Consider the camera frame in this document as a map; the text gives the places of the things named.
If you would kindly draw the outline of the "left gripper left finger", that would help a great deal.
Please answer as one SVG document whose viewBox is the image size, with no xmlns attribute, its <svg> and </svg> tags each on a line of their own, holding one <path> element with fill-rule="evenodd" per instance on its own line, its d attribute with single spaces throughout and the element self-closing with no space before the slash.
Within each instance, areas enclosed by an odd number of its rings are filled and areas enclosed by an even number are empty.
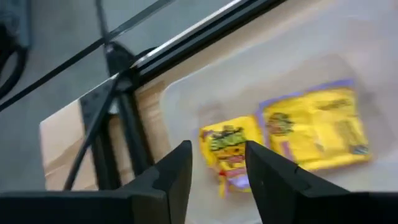
<svg viewBox="0 0 398 224">
<path fill-rule="evenodd" d="M 184 140 L 116 190 L 1 193 L 0 224 L 184 224 L 192 163 Z"/>
</svg>

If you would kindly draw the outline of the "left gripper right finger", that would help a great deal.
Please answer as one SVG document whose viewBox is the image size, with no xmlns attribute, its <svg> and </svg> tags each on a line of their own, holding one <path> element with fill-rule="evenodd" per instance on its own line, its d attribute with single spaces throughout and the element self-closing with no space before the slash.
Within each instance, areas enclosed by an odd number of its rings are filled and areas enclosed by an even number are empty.
<svg viewBox="0 0 398 224">
<path fill-rule="evenodd" d="M 263 224 L 398 224 L 398 192 L 350 192 L 255 141 L 245 154 Z"/>
</svg>

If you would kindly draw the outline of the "large yellow Sour Patch packet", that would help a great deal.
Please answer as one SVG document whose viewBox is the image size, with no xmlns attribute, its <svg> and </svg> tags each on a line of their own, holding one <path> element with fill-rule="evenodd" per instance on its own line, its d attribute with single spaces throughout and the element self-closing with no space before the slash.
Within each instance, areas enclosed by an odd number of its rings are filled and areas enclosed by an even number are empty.
<svg viewBox="0 0 398 224">
<path fill-rule="evenodd" d="M 372 158 L 352 79 L 263 101 L 257 120 L 266 147 L 308 171 Z"/>
</svg>

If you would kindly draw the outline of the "small yellow Sour Patch packet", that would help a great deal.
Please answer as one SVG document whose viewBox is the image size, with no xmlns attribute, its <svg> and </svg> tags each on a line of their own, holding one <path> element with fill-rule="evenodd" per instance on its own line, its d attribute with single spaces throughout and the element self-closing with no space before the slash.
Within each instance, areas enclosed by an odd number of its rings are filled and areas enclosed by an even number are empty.
<svg viewBox="0 0 398 224">
<path fill-rule="evenodd" d="M 218 192 L 250 192 L 246 171 L 246 141 L 264 144 L 253 115 L 240 116 L 199 129 L 200 150 L 208 167 L 218 176 Z"/>
</svg>

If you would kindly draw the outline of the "clear plastic bin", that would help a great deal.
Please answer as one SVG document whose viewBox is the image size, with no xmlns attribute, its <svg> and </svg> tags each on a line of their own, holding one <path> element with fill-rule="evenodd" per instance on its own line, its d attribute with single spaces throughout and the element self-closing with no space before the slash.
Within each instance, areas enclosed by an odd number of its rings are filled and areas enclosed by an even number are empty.
<svg viewBox="0 0 398 224">
<path fill-rule="evenodd" d="M 320 175 L 352 191 L 398 191 L 398 0 L 289 1 L 225 38 L 238 51 L 170 84 L 160 108 L 172 147 L 193 146 L 188 224 L 260 224 L 252 195 L 218 195 L 200 153 L 203 126 L 254 113 L 265 100 L 351 78 L 371 162 Z"/>
</svg>

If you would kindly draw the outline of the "black aluminium table frame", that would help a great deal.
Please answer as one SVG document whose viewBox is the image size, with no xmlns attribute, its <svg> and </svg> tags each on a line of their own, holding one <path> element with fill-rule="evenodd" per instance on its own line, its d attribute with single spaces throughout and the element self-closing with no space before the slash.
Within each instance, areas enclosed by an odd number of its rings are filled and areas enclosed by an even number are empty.
<svg viewBox="0 0 398 224">
<path fill-rule="evenodd" d="M 238 0 L 211 16 L 209 20 L 195 24 L 192 30 L 186 30 L 163 47 L 153 47 L 137 55 L 113 41 L 113 38 L 170 1 L 158 0 L 114 31 L 103 32 L 99 43 L 105 47 L 106 63 L 111 77 L 80 98 L 86 133 L 69 170 L 64 190 L 73 188 L 87 150 L 91 150 L 93 154 L 94 172 L 99 188 L 109 190 L 121 186 L 116 151 L 108 133 L 112 105 L 116 105 L 121 114 L 123 133 L 127 141 L 127 157 L 132 171 L 138 175 L 153 165 L 154 159 L 134 95 L 136 90 L 286 0 Z"/>
</svg>

